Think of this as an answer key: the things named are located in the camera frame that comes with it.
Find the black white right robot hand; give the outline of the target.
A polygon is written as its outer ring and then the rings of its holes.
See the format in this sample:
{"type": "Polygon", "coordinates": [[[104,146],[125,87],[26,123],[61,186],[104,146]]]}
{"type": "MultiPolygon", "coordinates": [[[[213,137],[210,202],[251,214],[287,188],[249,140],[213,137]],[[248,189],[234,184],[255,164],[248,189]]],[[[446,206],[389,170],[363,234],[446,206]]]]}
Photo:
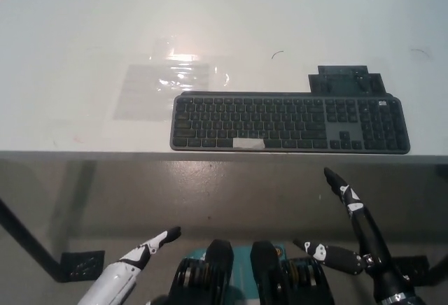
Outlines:
{"type": "Polygon", "coordinates": [[[393,271],[395,266],[391,254],[367,206],[341,176],[328,167],[323,172],[348,213],[359,251],[356,253],[310,240],[293,239],[293,243],[317,262],[347,274],[357,275],[366,271],[374,278],[385,271],[393,271]]]}

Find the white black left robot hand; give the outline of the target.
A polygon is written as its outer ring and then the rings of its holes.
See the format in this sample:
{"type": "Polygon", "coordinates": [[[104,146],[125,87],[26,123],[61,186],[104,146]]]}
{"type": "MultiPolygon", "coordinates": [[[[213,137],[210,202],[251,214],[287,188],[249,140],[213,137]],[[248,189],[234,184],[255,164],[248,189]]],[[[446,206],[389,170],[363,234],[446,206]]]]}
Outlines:
{"type": "Polygon", "coordinates": [[[78,304],[124,304],[136,285],[137,276],[151,257],[164,244],[175,241],[180,235],[180,227],[165,230],[109,264],[78,304]]]}

